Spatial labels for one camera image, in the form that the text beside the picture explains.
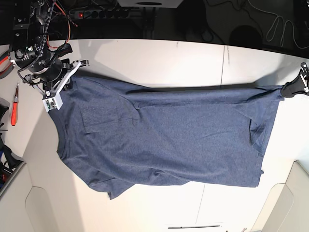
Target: blue t-shirt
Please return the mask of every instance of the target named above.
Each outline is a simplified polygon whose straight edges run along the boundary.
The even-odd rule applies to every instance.
[[[134,184],[256,187],[281,86],[159,90],[72,78],[50,111],[62,161],[111,199]]]

